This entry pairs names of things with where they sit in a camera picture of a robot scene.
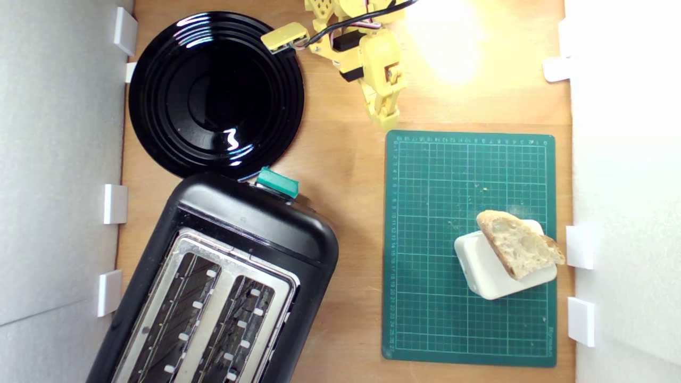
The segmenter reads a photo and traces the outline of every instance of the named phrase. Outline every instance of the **green cutting mat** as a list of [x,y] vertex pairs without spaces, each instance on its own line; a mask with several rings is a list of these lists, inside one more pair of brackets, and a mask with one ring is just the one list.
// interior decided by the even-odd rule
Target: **green cutting mat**
[[386,138],[383,355],[553,367],[556,282],[495,301],[471,292],[454,240],[482,210],[556,236],[552,136],[390,131]]

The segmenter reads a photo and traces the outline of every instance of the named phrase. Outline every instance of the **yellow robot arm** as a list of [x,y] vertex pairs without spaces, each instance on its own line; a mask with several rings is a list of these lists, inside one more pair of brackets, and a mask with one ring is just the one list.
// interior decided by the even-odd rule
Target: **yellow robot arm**
[[[400,46],[385,25],[403,17],[404,8],[416,0],[304,1],[305,9],[315,15],[315,36],[310,37],[305,27],[293,22],[265,34],[262,42],[273,54],[291,47],[309,48],[331,60],[345,80],[359,82],[372,121],[385,130],[395,128],[400,116],[397,99],[406,84]],[[338,24],[330,27],[334,15]]]

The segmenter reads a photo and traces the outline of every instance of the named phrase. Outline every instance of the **toaster slot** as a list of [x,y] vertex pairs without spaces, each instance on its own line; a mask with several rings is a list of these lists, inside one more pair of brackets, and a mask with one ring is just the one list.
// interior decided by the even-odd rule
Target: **toaster slot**
[[182,256],[153,324],[142,328],[146,341],[128,382],[172,379],[220,270],[195,254]]
[[192,382],[233,382],[240,377],[273,294],[263,283],[236,278]]

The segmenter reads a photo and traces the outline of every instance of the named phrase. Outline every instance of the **wooden surface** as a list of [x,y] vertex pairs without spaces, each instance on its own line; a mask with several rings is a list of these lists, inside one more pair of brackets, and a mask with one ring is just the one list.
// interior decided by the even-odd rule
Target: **wooden surface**
[[[136,0],[138,54],[164,27],[196,12],[231,10],[272,26],[311,26],[302,0]],[[399,100],[401,129],[531,132],[556,137],[558,240],[571,222],[571,117],[568,84],[549,85],[544,58],[558,54],[561,0],[423,0],[396,23],[409,88]],[[331,63],[299,55],[306,110],[298,136],[274,170],[297,179],[313,207],[334,224],[340,259],[293,382],[574,382],[567,337],[573,275],[558,274],[558,366],[527,369],[387,361],[381,357],[381,237],[385,133],[365,115],[357,84]],[[125,127],[123,184],[129,221],[121,226],[118,267],[125,284],[178,182]]]

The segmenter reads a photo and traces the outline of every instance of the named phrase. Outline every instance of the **black toaster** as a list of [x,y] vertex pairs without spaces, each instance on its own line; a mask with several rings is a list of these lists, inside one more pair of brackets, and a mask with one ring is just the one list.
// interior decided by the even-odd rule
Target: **black toaster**
[[163,210],[88,382],[287,382],[337,259],[324,220],[266,183],[189,177]]

